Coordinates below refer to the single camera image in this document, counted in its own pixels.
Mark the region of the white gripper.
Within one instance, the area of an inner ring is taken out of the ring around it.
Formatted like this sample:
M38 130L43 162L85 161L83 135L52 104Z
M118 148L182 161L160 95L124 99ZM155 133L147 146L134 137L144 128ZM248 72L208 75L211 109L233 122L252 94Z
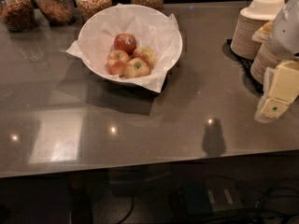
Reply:
M280 118L299 96L299 0L288 0L274 19L270 50L284 61L275 69L267 67L263 95L254 119L271 123Z

